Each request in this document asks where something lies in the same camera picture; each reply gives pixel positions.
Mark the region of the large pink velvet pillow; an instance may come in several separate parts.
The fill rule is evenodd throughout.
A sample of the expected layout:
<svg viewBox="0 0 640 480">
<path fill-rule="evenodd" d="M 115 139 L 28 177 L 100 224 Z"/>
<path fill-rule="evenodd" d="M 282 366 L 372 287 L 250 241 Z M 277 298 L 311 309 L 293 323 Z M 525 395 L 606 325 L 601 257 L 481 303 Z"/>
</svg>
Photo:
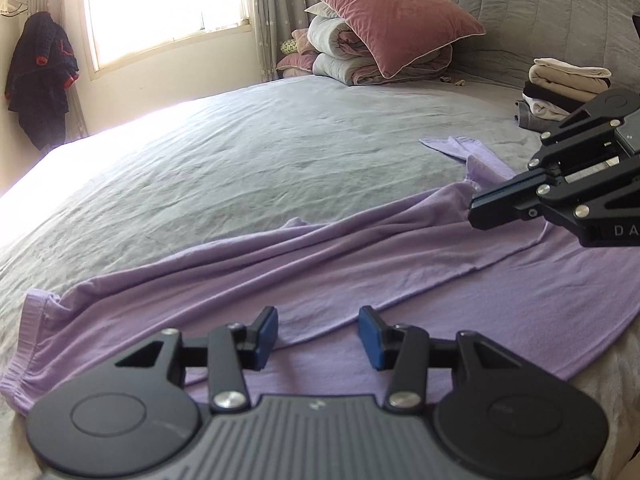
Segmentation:
<svg viewBox="0 0 640 480">
<path fill-rule="evenodd" d="M 486 34 L 477 18 L 451 0 L 320 0 L 346 21 L 385 79 L 419 58 Z"/>
</svg>

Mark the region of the small pink pillow behind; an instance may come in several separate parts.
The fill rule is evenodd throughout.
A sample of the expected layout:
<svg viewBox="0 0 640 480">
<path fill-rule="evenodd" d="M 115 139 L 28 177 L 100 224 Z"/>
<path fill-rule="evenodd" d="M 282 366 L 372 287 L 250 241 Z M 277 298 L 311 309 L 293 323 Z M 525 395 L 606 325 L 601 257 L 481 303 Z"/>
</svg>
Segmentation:
<svg viewBox="0 0 640 480">
<path fill-rule="evenodd" d="M 318 54 L 309 52 L 305 54 L 291 53 L 282 58 L 277 65 L 277 72 L 283 78 L 303 77 L 311 75 L 314 71 L 314 61 Z"/>
</svg>

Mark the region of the window with bright light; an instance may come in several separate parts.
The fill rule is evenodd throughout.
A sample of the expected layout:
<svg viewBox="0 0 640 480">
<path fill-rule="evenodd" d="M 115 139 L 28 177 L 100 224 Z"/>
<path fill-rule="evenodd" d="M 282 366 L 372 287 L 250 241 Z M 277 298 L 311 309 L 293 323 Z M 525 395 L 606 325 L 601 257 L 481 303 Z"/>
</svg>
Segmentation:
<svg viewBox="0 0 640 480">
<path fill-rule="evenodd" d="M 250 28 L 250 0 L 81 0 L 94 78 L 156 52 Z"/>
</svg>

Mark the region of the green patterned small cushion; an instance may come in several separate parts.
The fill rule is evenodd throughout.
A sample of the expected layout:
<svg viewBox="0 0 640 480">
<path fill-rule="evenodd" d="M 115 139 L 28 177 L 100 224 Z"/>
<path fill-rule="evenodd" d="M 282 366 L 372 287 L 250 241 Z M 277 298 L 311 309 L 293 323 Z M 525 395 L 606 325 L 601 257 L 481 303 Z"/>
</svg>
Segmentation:
<svg viewBox="0 0 640 480">
<path fill-rule="evenodd" d="M 280 44 L 280 51 L 284 55 L 289 55 L 297 52 L 297 44 L 295 39 L 288 39 Z"/>
</svg>

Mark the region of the folded grey pink duvet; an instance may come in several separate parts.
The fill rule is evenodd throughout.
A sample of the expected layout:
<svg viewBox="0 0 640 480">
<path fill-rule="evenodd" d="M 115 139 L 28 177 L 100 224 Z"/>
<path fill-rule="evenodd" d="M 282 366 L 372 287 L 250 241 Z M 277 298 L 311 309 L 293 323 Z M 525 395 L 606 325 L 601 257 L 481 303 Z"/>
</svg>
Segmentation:
<svg viewBox="0 0 640 480">
<path fill-rule="evenodd" d="M 438 78 L 452 60 L 446 46 L 411 62 L 392 78 L 384 78 L 371 52 L 346 21 L 323 2 L 306 9 L 311 15 L 307 39 L 318 52 L 312 73 L 335 79 L 345 86 L 377 86 Z"/>
</svg>

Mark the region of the grey patterned curtain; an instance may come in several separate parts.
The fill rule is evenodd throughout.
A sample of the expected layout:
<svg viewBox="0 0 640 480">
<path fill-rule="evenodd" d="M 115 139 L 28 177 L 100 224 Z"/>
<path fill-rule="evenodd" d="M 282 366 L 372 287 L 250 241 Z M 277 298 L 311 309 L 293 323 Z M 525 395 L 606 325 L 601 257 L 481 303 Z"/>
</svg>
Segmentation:
<svg viewBox="0 0 640 480">
<path fill-rule="evenodd" d="M 277 64 L 282 52 L 280 45 L 291 38 L 295 29 L 308 26 L 306 9 L 317 0 L 252 0 L 250 24 L 254 29 L 260 78 L 278 78 Z"/>
</svg>

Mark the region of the white folded garment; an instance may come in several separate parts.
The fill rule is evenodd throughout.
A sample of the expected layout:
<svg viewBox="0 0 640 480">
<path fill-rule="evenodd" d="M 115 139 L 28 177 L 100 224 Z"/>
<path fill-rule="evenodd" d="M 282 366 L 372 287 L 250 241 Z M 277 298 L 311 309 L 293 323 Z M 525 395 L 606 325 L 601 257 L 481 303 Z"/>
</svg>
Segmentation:
<svg viewBox="0 0 640 480">
<path fill-rule="evenodd" d="M 570 116 L 570 112 L 563 110 L 551 102 L 531 98 L 530 96 L 526 96 L 526 94 L 524 94 L 523 99 L 528 105 L 530 112 L 540 119 L 560 122 Z"/>
</svg>

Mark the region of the grey bed sheet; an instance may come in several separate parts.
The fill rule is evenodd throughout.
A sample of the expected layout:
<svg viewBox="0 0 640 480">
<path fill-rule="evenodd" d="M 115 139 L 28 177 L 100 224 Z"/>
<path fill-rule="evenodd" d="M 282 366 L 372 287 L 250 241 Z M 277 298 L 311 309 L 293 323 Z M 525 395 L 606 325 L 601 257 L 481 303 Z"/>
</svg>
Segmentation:
<svg viewBox="0 0 640 480">
<path fill-rule="evenodd" d="M 1 197 L 1 356 L 29 289 L 299 218 L 341 219 L 463 176 L 424 139 L 482 141 L 515 170 L 537 151 L 512 89 L 346 87 L 299 77 L 189 101 L 66 144 Z"/>
</svg>

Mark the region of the grey folded garment bottom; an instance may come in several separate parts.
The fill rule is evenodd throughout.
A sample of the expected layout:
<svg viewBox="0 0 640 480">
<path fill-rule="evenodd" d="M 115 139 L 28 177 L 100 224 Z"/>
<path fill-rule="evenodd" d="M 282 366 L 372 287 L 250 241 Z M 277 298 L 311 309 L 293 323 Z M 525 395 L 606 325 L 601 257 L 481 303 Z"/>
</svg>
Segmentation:
<svg viewBox="0 0 640 480">
<path fill-rule="evenodd" d="M 533 131 L 536 133 L 544 133 L 549 131 L 558 122 L 552 119 L 544 119 L 537 117 L 529 109 L 528 104 L 523 100 L 515 102 L 515 107 L 518 111 L 514 115 L 515 122 L 522 129 Z"/>
</svg>

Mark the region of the beige folded garment top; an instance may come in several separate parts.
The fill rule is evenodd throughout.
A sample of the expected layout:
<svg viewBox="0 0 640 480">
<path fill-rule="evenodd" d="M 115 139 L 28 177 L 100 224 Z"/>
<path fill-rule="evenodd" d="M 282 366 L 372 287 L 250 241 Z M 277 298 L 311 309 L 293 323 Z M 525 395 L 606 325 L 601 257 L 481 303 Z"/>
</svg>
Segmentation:
<svg viewBox="0 0 640 480">
<path fill-rule="evenodd" d="M 535 58 L 528 79 L 536 86 L 578 102 L 588 102 L 610 88 L 605 67 L 577 66 L 556 58 Z"/>
</svg>

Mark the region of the lilac long-sleeve garment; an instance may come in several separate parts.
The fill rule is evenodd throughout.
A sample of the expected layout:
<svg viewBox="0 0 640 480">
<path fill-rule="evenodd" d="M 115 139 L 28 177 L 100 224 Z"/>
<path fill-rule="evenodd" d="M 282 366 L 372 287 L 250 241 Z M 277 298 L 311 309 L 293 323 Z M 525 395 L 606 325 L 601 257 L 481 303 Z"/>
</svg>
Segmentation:
<svg viewBox="0 0 640 480">
<path fill-rule="evenodd" d="M 362 306 L 443 337 L 477 330 L 562 378 L 589 366 L 639 324 L 639 253 L 586 249 L 542 219 L 472 228 L 474 192 L 512 176 L 469 138 L 430 148 L 465 164 L 465 178 L 327 224 L 292 219 L 273 231 L 216 240 L 64 294 L 34 289 L 1 379 L 27 413 L 47 392 L 164 328 L 188 337 L 280 316 L 271 370 L 257 392 L 376 389 L 357 370 Z"/>
</svg>

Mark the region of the black folded garment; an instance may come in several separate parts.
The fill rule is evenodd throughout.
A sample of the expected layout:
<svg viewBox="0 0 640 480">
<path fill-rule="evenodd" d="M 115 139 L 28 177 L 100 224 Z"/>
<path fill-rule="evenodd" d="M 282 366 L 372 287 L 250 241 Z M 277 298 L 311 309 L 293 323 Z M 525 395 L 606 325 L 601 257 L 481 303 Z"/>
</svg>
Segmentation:
<svg viewBox="0 0 640 480">
<path fill-rule="evenodd" d="M 533 84 L 530 81 L 526 81 L 524 84 L 523 93 L 529 98 L 549 102 L 569 113 L 574 113 L 575 110 L 584 105 L 584 102 L 561 96 L 559 93 L 538 86 L 538 84 Z"/>
</svg>

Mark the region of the dark navy hanging jacket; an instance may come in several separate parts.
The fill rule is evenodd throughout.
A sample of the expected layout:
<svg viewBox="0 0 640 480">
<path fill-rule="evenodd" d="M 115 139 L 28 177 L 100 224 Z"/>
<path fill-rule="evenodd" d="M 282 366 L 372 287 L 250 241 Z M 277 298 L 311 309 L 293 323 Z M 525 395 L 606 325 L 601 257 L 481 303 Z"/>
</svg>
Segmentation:
<svg viewBox="0 0 640 480">
<path fill-rule="evenodd" d="M 65 30 L 48 12 L 32 14 L 14 49 L 4 95 L 38 151 L 65 143 L 67 90 L 78 78 L 78 63 Z"/>
</svg>

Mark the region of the grey quilted headboard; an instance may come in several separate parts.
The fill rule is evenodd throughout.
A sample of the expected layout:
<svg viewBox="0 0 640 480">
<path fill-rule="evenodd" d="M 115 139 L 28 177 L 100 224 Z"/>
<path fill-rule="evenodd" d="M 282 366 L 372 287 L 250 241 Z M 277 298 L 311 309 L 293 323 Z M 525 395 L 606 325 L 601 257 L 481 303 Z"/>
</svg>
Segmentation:
<svg viewBox="0 0 640 480">
<path fill-rule="evenodd" d="M 639 88 L 639 0 L 451 0 L 484 26 L 458 41 L 450 70 L 518 88 L 537 58 L 611 72 L 615 87 Z"/>
</svg>

